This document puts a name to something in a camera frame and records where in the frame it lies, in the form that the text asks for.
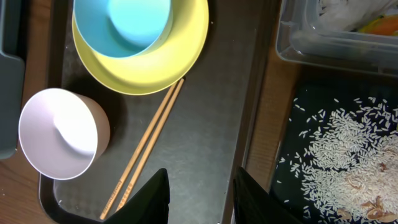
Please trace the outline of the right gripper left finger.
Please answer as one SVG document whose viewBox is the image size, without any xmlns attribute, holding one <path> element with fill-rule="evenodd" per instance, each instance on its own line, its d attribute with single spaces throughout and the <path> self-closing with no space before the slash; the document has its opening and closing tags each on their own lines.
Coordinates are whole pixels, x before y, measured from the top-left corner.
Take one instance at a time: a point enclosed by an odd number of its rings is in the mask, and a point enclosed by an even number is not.
<svg viewBox="0 0 398 224">
<path fill-rule="evenodd" d="M 104 224 L 168 224 L 170 186 L 165 168 L 159 169 L 120 210 Z"/>
</svg>

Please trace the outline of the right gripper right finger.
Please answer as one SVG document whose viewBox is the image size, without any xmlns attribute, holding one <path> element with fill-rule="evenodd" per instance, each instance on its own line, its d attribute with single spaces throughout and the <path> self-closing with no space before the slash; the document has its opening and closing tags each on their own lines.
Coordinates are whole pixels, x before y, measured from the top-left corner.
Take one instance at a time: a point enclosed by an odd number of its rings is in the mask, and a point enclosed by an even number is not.
<svg viewBox="0 0 398 224">
<path fill-rule="evenodd" d="M 299 224 L 286 209 L 242 167 L 237 167 L 233 180 L 234 219 L 236 224 Z"/>
</svg>

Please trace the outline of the rice and nut shells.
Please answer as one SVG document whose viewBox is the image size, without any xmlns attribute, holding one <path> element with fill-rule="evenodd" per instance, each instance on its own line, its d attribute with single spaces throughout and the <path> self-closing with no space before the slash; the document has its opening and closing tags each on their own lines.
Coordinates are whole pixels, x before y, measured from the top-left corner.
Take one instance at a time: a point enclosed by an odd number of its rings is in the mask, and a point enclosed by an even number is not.
<svg viewBox="0 0 398 224">
<path fill-rule="evenodd" d="M 397 222 L 397 108 L 376 97 L 355 98 L 311 118 L 326 122 L 312 133 L 305 152 L 290 166 L 303 175 L 301 191 L 333 223 Z"/>
</svg>

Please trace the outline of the light blue bowl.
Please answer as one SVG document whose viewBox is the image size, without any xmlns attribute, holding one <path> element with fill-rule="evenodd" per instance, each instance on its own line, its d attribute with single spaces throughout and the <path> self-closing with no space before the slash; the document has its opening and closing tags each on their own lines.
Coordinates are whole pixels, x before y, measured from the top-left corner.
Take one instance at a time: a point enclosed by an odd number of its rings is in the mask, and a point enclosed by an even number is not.
<svg viewBox="0 0 398 224">
<path fill-rule="evenodd" d="M 85 43 L 110 58 L 146 54 L 167 39 L 171 0 L 74 0 L 75 25 Z"/>
</svg>

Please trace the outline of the white tissue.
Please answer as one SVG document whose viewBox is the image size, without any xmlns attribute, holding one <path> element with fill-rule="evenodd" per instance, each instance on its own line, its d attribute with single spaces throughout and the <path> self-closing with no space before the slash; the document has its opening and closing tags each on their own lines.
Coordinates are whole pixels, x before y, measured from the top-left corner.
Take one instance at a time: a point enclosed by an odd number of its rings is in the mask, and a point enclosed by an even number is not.
<svg viewBox="0 0 398 224">
<path fill-rule="evenodd" d="M 335 31 L 357 29 L 397 6 L 397 0 L 320 0 L 318 23 Z"/>
</svg>

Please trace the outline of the green snack wrapper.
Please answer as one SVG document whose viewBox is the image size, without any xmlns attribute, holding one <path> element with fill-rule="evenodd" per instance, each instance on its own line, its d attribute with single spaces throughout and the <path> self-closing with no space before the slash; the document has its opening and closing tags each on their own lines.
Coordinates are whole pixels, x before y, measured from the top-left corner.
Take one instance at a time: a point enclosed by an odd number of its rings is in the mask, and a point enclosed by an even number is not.
<svg viewBox="0 0 398 224">
<path fill-rule="evenodd" d="M 364 34 L 397 36 L 397 14 L 391 16 L 381 16 L 376 20 L 358 29 Z"/>
</svg>

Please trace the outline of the black waste tray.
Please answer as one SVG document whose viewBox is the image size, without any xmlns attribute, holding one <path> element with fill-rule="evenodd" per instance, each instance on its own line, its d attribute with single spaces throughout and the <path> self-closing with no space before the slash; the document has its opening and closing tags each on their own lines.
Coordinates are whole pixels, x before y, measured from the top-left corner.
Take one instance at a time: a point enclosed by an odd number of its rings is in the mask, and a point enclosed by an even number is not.
<svg viewBox="0 0 398 224">
<path fill-rule="evenodd" d="M 333 109 L 353 109 L 354 99 L 357 97 L 375 96 L 379 102 L 383 98 L 388 106 L 397 105 L 397 87 L 391 82 L 374 82 L 366 80 L 333 79 L 333 78 L 306 78 L 298 83 L 294 91 L 295 102 L 303 106 L 304 110 L 292 107 L 284 137 L 278 148 L 277 158 L 287 159 L 281 162 L 272 176 L 269 195 L 277 201 L 290 215 L 298 219 L 299 223 L 333 223 L 331 218 L 323 218 L 312 202 L 305 200 L 301 191 L 304 180 L 302 174 L 294 176 L 290 166 L 298 159 L 294 156 L 303 154 L 304 147 L 309 146 L 310 138 L 299 134 L 301 131 L 311 133 L 318 126 L 326 126 L 326 122 L 318 122 L 310 116 L 319 110 L 326 110 L 329 115 Z"/>
</svg>

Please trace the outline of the grey dishwasher rack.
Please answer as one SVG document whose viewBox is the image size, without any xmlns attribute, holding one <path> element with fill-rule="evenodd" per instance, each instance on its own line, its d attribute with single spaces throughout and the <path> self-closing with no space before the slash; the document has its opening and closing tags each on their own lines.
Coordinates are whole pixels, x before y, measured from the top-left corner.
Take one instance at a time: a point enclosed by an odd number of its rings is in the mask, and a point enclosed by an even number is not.
<svg viewBox="0 0 398 224">
<path fill-rule="evenodd" d="M 20 0 L 1 0 L 1 159 L 17 147 L 25 63 L 17 56 Z"/>
</svg>

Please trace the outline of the right wooden chopstick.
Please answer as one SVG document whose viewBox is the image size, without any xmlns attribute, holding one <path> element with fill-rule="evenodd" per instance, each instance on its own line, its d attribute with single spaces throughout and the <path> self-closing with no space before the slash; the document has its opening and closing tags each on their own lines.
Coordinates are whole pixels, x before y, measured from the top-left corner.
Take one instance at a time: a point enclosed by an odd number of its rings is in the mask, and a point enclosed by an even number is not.
<svg viewBox="0 0 398 224">
<path fill-rule="evenodd" d="M 184 79 L 181 79 L 179 81 L 179 83 L 177 84 L 177 86 L 175 87 L 175 89 L 172 93 L 171 99 L 169 99 L 169 101 L 167 102 L 166 108 L 161 112 L 162 116 L 161 116 L 160 120 L 157 122 L 157 126 L 154 130 L 154 133 L 152 134 L 151 139 L 149 140 L 149 143 L 148 143 L 148 145 L 145 149 L 145 152 L 137 166 L 137 169 L 134 171 L 134 174 L 132 176 L 132 179 L 130 180 L 129 186 L 126 189 L 126 191 L 123 195 L 123 198 L 117 207 L 117 211 L 120 210 L 126 204 L 127 199 L 129 198 L 129 196 L 130 196 L 130 194 L 131 194 L 131 192 L 132 192 L 132 190 L 133 190 L 133 188 L 134 188 L 134 186 L 135 186 L 135 184 L 136 184 L 136 182 L 137 182 L 137 180 L 138 180 L 138 178 L 139 178 L 139 176 L 140 176 L 140 174 L 141 174 L 141 172 L 142 172 L 142 170 L 143 170 L 143 168 L 144 168 L 144 166 L 145 166 L 145 164 L 155 146 L 155 143 L 161 133 L 162 128 L 164 127 L 164 124 L 171 112 L 171 109 L 173 108 L 175 100 L 178 97 L 178 94 L 181 90 L 181 87 L 182 87 L 184 81 L 185 81 Z"/>
</svg>

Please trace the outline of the wooden chopstick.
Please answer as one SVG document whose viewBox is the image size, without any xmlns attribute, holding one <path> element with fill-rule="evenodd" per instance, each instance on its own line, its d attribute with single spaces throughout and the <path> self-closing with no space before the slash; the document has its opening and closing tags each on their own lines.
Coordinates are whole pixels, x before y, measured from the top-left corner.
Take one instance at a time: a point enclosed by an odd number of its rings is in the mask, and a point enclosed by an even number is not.
<svg viewBox="0 0 398 224">
<path fill-rule="evenodd" d="M 110 196 L 108 202 L 106 203 L 106 205 L 105 205 L 103 211 L 101 212 L 101 215 L 99 216 L 99 218 L 100 218 L 101 220 L 104 220 L 104 219 L 106 218 L 106 216 L 107 216 L 107 214 L 108 214 L 110 208 L 112 207 L 112 205 L 113 205 L 113 203 L 114 203 L 116 197 L 118 196 L 118 193 L 120 192 L 122 186 L 124 185 L 124 183 L 125 183 L 125 181 L 126 181 L 128 175 L 129 175 L 131 169 L 133 168 L 135 162 L 137 161 L 137 159 L 138 159 L 138 157 L 139 157 L 139 155 L 140 155 L 140 153 L 141 153 L 141 151 L 142 151 L 142 148 L 145 146 L 145 143 L 146 143 L 146 141 L 148 140 L 148 138 L 149 138 L 149 136 L 150 136 L 150 134 L 151 134 L 151 132 L 152 132 L 152 130 L 153 130 L 153 128 L 154 128 L 156 122 L 158 121 L 158 119 L 159 119 L 161 113 L 163 112 L 163 110 L 164 110 L 164 108 L 165 108 L 165 106 L 166 106 L 166 103 L 168 102 L 169 98 L 171 97 L 171 95 L 172 95 L 172 93 L 173 93 L 174 88 L 176 87 L 176 85 L 177 85 L 177 84 L 174 83 L 174 84 L 169 88 L 167 94 L 165 95 L 165 97 L 164 97 L 164 99 L 162 100 L 160 106 L 158 107 L 158 109 L 157 109 L 155 115 L 153 116 L 151 122 L 149 123 L 149 125 L 148 125 L 148 127 L 147 127 L 147 129 L 146 129 L 146 131 L 145 131 L 145 133 L 144 133 L 144 135 L 143 135 L 143 137 L 142 137 L 141 140 L 139 141 L 139 144 L 137 145 L 137 147 L 136 147 L 136 149 L 135 149 L 135 151 L 134 151 L 134 154 L 133 154 L 132 157 L 130 158 L 130 160 L 129 160 L 129 162 L 128 162 L 128 164 L 127 164 L 127 166 L 126 166 L 126 168 L 125 168 L 125 170 L 124 170 L 124 172 L 123 172 L 123 174 L 122 174 L 122 176 L 120 177 L 120 179 L 119 179 L 118 183 L 116 184 L 116 186 L 115 186 L 115 188 L 114 188 L 114 190 L 113 190 L 113 192 L 112 192 L 112 194 L 111 194 L 111 196 Z"/>
<path fill-rule="evenodd" d="M 145 152 L 137 166 L 137 169 L 134 171 L 134 174 L 132 176 L 132 179 L 130 180 L 129 186 L 126 189 L 126 191 L 123 195 L 123 198 L 117 207 L 117 211 L 120 210 L 126 204 L 127 199 L 129 198 L 129 196 L 130 196 L 130 194 L 131 194 L 131 192 L 132 192 L 132 190 L 133 190 L 133 188 L 134 188 L 134 186 L 135 186 L 135 184 L 136 184 L 136 182 L 137 182 L 137 180 L 138 180 L 138 178 L 139 178 L 139 176 L 140 176 L 140 174 L 141 174 L 141 172 L 142 172 L 142 170 L 143 170 L 143 168 L 144 168 L 144 166 L 145 166 L 145 164 L 155 146 L 155 143 L 161 133 L 162 128 L 164 127 L 164 124 L 171 112 L 171 109 L 173 108 L 175 100 L 178 97 L 178 94 L 181 90 L 181 87 L 182 87 L 184 81 L 185 81 L 184 79 L 181 79 L 179 81 L 179 83 L 177 84 L 177 86 L 175 87 L 175 89 L 172 93 L 171 99 L 169 99 L 169 101 L 167 102 L 166 108 L 161 112 L 162 116 L 161 116 L 160 120 L 157 122 L 157 126 L 154 130 L 154 133 L 152 134 L 151 139 L 149 140 L 149 143 L 148 143 L 148 145 L 145 149 Z"/>
</svg>

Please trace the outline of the dark brown serving tray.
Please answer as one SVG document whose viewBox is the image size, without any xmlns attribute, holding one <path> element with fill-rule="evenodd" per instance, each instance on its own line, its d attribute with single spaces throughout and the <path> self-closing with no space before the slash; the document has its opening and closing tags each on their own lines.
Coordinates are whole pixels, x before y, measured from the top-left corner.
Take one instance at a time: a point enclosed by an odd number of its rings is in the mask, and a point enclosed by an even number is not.
<svg viewBox="0 0 398 224">
<path fill-rule="evenodd" d="M 170 223 L 228 223 L 232 172 L 250 146 L 279 1 L 210 1 L 205 46 L 139 177 L 160 168 L 170 182 Z M 72 37 L 72 2 L 51 8 L 46 84 L 95 100 L 111 124 L 105 153 L 80 177 L 39 177 L 39 201 L 57 223 L 98 223 L 164 91 L 128 96 L 106 88 L 84 67 Z"/>
</svg>

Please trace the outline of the pink bowl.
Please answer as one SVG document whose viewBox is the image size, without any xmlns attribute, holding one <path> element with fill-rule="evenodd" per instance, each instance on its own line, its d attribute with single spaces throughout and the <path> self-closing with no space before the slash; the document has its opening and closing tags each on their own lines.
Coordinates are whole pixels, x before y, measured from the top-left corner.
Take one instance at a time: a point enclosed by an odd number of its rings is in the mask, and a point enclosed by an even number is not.
<svg viewBox="0 0 398 224">
<path fill-rule="evenodd" d="M 111 128 L 102 107 L 61 88 L 32 96 L 22 109 L 19 142 L 29 163 L 55 180 L 81 176 L 106 150 Z"/>
</svg>

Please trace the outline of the left wooden chopstick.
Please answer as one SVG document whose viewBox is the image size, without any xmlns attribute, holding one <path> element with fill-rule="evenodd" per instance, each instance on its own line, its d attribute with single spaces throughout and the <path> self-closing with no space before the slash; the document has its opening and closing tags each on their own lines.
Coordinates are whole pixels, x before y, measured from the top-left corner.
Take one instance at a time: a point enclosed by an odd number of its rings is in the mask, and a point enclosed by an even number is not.
<svg viewBox="0 0 398 224">
<path fill-rule="evenodd" d="M 125 183 L 125 181 L 126 181 L 128 175 L 129 175 L 131 169 L 133 168 L 135 162 L 137 161 L 137 159 L 138 159 L 138 157 L 139 157 L 139 155 L 140 155 L 140 153 L 141 153 L 141 151 L 142 151 L 142 148 L 145 146 L 145 143 L 146 143 L 146 141 L 148 140 L 148 138 L 149 138 L 149 136 L 150 136 L 150 134 L 151 134 L 151 132 L 152 132 L 152 130 L 153 130 L 153 128 L 154 128 L 156 122 L 158 121 L 158 119 L 159 119 L 161 113 L 163 112 L 163 110 L 164 110 L 164 108 L 165 108 L 165 106 L 166 106 L 166 103 L 168 102 L 169 98 L 171 97 L 171 95 L 172 95 L 172 93 L 173 93 L 174 88 L 176 87 L 176 85 L 177 85 L 177 84 L 174 83 L 174 84 L 169 88 L 167 94 L 165 95 L 165 97 L 164 97 L 164 99 L 162 100 L 160 106 L 158 107 L 158 109 L 157 109 L 155 115 L 153 116 L 151 122 L 149 123 L 149 125 L 148 125 L 148 127 L 147 127 L 147 129 L 146 129 L 146 131 L 145 131 L 145 133 L 144 133 L 144 135 L 143 135 L 143 137 L 142 137 L 141 140 L 139 141 L 139 144 L 137 145 L 137 147 L 136 147 L 136 149 L 135 149 L 135 151 L 134 151 L 134 154 L 133 154 L 132 157 L 130 158 L 130 160 L 129 160 L 129 162 L 128 162 L 128 164 L 127 164 L 127 166 L 126 166 L 126 168 L 125 168 L 125 170 L 124 170 L 124 172 L 123 172 L 123 174 L 122 174 L 122 176 L 120 177 L 120 179 L 119 179 L 118 183 L 116 184 L 116 186 L 115 186 L 115 188 L 114 188 L 114 190 L 113 190 L 113 192 L 112 192 L 112 194 L 111 194 L 111 196 L 110 196 L 108 202 L 106 203 L 106 205 L 105 205 L 103 211 L 101 212 L 101 215 L 99 216 L 99 218 L 100 218 L 101 220 L 104 220 L 104 219 L 106 218 L 106 216 L 107 216 L 107 214 L 108 214 L 110 208 L 112 207 L 112 205 L 113 205 L 113 203 L 114 203 L 116 197 L 118 196 L 118 193 L 120 192 L 122 186 L 124 185 L 124 183 Z"/>
</svg>

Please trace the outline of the yellow plate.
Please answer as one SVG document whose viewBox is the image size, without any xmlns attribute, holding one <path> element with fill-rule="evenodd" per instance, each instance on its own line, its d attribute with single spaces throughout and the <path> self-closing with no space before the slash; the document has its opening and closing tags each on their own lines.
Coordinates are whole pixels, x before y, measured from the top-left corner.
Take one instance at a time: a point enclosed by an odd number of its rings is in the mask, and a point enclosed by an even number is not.
<svg viewBox="0 0 398 224">
<path fill-rule="evenodd" d="M 109 58 L 90 49 L 72 19 L 73 40 L 82 64 L 105 87 L 125 95 L 148 95 L 173 85 L 194 65 L 209 26 L 207 0 L 174 1 L 174 21 L 165 42 L 153 52 Z"/>
</svg>

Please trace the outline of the clear plastic bin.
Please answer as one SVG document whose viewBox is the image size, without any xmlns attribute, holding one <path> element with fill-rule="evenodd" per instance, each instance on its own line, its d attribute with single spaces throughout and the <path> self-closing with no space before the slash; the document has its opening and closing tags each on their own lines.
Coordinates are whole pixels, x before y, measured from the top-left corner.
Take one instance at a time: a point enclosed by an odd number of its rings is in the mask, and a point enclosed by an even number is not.
<svg viewBox="0 0 398 224">
<path fill-rule="evenodd" d="M 282 60 L 397 75 L 397 37 L 337 31 L 319 21 L 319 1 L 283 0 L 276 52 Z"/>
</svg>

